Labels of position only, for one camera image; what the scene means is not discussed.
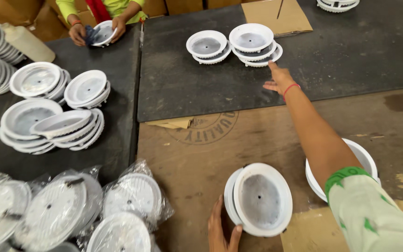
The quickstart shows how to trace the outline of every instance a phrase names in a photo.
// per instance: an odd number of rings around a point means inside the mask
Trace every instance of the circular stamp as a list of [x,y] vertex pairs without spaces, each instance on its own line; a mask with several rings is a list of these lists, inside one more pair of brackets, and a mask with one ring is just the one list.
[[236,124],[238,117],[238,111],[196,116],[189,128],[166,128],[166,132],[172,138],[185,144],[210,144],[226,136]]

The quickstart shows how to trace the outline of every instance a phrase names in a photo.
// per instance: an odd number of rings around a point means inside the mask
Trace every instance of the plywood floor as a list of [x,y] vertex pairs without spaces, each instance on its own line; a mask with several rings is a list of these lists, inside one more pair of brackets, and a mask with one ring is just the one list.
[[[403,90],[314,103],[338,134],[373,157],[383,188],[403,200]],[[305,155],[287,107],[195,117],[189,129],[140,125],[138,158],[147,160],[175,208],[160,226],[163,251],[206,252],[207,219],[228,177],[245,164],[263,162],[287,180],[293,212],[327,206],[310,189]],[[232,222],[224,215],[226,226]],[[240,251],[282,251],[280,237],[244,234]]]

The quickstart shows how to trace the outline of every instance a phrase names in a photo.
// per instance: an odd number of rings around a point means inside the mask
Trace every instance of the person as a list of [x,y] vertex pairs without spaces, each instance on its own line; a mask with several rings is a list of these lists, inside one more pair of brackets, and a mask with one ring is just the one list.
[[[269,61],[272,80],[264,88],[283,95],[312,173],[325,192],[351,252],[403,251],[403,212],[364,170],[359,160],[318,114],[290,76]],[[242,226],[228,243],[222,231],[223,196],[208,220],[210,252],[237,252]]]
[[[86,0],[88,9],[97,23],[113,20],[113,31],[117,28],[111,43],[115,43],[124,33],[125,25],[145,20],[142,12],[145,0]],[[86,30],[77,15],[74,0],[56,0],[64,19],[71,25],[69,36],[78,46],[85,46]]]

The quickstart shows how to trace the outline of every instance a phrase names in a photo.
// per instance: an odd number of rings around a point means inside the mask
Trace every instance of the orange bracelet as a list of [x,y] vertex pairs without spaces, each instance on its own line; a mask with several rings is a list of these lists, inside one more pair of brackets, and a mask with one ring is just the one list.
[[290,86],[288,86],[288,88],[284,91],[283,94],[283,100],[285,101],[285,93],[287,93],[287,91],[289,90],[289,88],[293,87],[293,86],[298,86],[299,88],[301,88],[301,86],[299,86],[298,84],[291,84]]
[[75,21],[71,24],[71,26],[74,26],[75,24],[82,24],[82,21],[80,21],[80,20],[75,20]]

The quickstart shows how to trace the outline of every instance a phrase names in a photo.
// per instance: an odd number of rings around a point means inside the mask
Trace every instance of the black work table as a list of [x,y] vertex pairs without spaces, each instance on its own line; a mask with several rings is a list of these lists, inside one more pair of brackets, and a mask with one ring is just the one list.
[[57,54],[53,63],[68,70],[71,77],[88,70],[101,70],[107,75],[111,92],[100,108],[105,118],[104,131],[86,150],[56,148],[38,156],[17,152],[0,141],[0,172],[29,181],[45,173],[55,176],[70,168],[103,165],[101,183],[115,180],[134,161],[136,153],[140,32],[140,24],[127,26],[124,37],[105,48],[81,48],[70,38],[48,42]]
[[[276,38],[283,47],[278,64],[290,69],[311,100],[403,88],[403,0],[361,1],[341,14],[316,1],[298,3],[313,32]],[[262,88],[271,79],[267,67],[245,67],[233,53],[200,65],[186,50],[196,32],[216,30],[228,38],[244,23],[240,5],[146,20],[138,121],[284,104]]]

